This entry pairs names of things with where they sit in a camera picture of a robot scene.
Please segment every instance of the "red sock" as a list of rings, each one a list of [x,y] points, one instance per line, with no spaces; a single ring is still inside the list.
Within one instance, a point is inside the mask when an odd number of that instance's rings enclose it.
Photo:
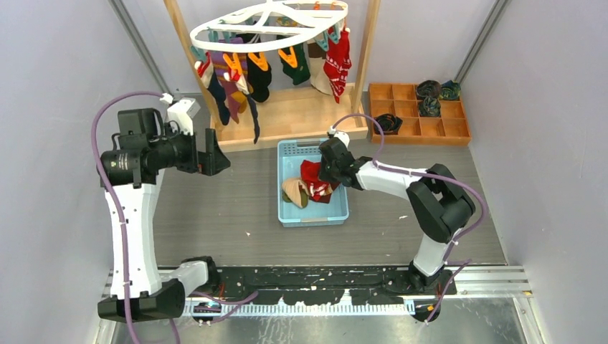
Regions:
[[[329,41],[327,59],[323,65],[323,71],[327,74],[333,92],[333,97],[337,103],[346,88],[346,77],[348,69],[351,68],[350,58],[351,43],[349,42],[348,32],[344,29],[340,33],[338,44]]]

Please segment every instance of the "metal frame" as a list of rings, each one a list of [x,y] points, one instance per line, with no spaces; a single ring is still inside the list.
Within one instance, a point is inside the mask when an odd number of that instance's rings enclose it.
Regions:
[[[490,35],[490,33],[492,33],[492,30],[494,30],[496,23],[500,19],[500,16],[504,12],[509,2],[510,0],[496,0],[494,6],[492,6],[492,9],[490,10],[488,17],[485,19],[483,26],[481,26],[481,30],[477,35],[473,46],[471,46],[469,53],[465,57],[465,61],[460,66],[460,69],[458,70],[454,81],[462,82],[465,80],[465,78],[467,77],[467,73],[471,69],[473,63],[475,63],[475,59],[477,58],[479,51],[485,44],[485,41]]]
[[[159,267],[161,276],[170,274],[174,267]],[[105,285],[103,296],[107,297],[110,293],[113,274],[110,272]],[[446,295],[450,299],[470,299],[470,298],[511,298],[518,313],[518,319],[524,331],[526,341],[530,344],[547,343],[542,335],[537,314],[534,312],[535,300],[528,278],[523,267],[519,266],[496,266],[478,265],[464,268],[456,278],[454,278],[457,294]],[[232,314],[232,317],[276,317],[276,316],[327,316],[327,315],[408,315],[411,312],[413,300],[428,300],[433,296],[428,295],[408,295],[403,296],[403,305],[364,307],[352,306],[347,303],[350,301],[347,293],[344,295],[343,302],[335,307],[300,305],[272,305],[263,306],[249,305],[244,306],[241,311]],[[187,297],[185,316],[190,316],[188,305],[198,305],[199,302],[208,301],[204,297]],[[95,336],[94,344],[111,343],[111,339],[116,330],[116,323],[109,320],[100,320],[98,335]]]
[[[135,26],[131,15],[127,11],[123,0],[108,0],[108,2],[114,9],[116,16],[125,28],[127,35],[129,36],[137,52],[141,56],[143,63],[150,71],[150,74],[152,74],[152,78],[154,78],[154,81],[156,82],[158,87],[161,89],[162,92],[169,93],[169,86],[167,85],[165,78],[161,74],[161,70],[158,68],[158,65],[154,61],[154,58],[152,58],[152,54],[150,53],[150,50],[148,50],[146,43],[143,41],[139,30],[137,30],[137,27]]]

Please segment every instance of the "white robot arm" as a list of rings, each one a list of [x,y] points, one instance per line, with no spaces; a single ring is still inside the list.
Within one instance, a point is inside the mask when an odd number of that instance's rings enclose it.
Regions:
[[[152,221],[164,168],[213,176],[230,166],[219,149],[215,132],[206,130],[206,152],[196,150],[192,118],[199,106],[184,98],[167,110],[164,122],[155,109],[118,113],[119,147],[101,155],[104,170],[123,206],[128,224],[128,261],[133,321],[179,317],[186,296],[214,279],[215,266],[208,257],[189,259],[165,277],[160,276],[154,254]],[[123,240],[115,204],[106,191],[112,220],[114,276],[123,274]],[[98,303],[100,317],[125,321],[125,290],[113,278],[110,297]]]
[[[420,172],[453,179],[443,165],[435,164],[428,169],[400,168],[380,162],[375,165],[371,158],[353,157],[348,151],[348,134],[338,131],[331,136],[319,146],[323,157],[319,178],[409,200],[424,236],[418,253],[410,262],[407,279],[418,290],[429,287],[443,270],[450,241],[475,213],[473,201],[459,186],[412,175],[412,172]]]

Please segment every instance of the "green sock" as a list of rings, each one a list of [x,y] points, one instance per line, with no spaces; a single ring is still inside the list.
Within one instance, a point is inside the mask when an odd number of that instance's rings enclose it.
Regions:
[[[277,39],[284,39],[285,36],[277,35]],[[283,48],[282,51],[286,54],[290,53],[289,47]],[[310,79],[310,70],[308,70],[308,63],[306,63],[306,54],[304,53],[304,44],[300,43],[293,46],[293,52],[295,58],[298,61],[296,68],[291,67],[287,62],[281,59],[283,63],[283,72],[293,80],[294,85],[299,85],[302,82]]]

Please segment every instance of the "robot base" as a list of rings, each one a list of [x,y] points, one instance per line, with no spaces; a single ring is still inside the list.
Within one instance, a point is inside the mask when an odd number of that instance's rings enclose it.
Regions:
[[[188,294],[196,287],[191,286],[192,281],[206,281],[198,286],[198,290],[213,293],[219,286],[219,273],[215,267],[215,262],[211,257],[196,257],[186,259],[182,262],[179,269],[167,275],[167,280],[162,282],[162,288],[147,295],[131,295],[130,306],[131,316],[134,323],[150,320],[172,319],[181,317],[186,304],[186,291]],[[126,323],[125,300],[119,300],[115,295],[108,297],[97,304],[99,317],[119,323]]]

